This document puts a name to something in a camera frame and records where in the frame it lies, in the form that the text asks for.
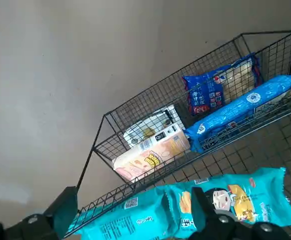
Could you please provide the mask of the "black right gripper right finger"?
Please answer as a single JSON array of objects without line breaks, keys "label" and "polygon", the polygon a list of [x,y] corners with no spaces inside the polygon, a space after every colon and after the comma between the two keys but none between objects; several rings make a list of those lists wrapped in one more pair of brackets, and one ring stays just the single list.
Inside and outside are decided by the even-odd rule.
[{"label": "black right gripper right finger", "polygon": [[289,240],[291,205],[282,186],[191,190],[191,240]]}]

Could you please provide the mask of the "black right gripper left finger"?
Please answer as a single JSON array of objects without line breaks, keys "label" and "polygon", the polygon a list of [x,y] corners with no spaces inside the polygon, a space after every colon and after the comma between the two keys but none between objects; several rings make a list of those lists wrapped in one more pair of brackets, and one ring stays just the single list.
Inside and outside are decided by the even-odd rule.
[{"label": "black right gripper left finger", "polygon": [[78,189],[67,186],[43,213],[31,214],[4,228],[0,240],[62,240],[78,213]]}]

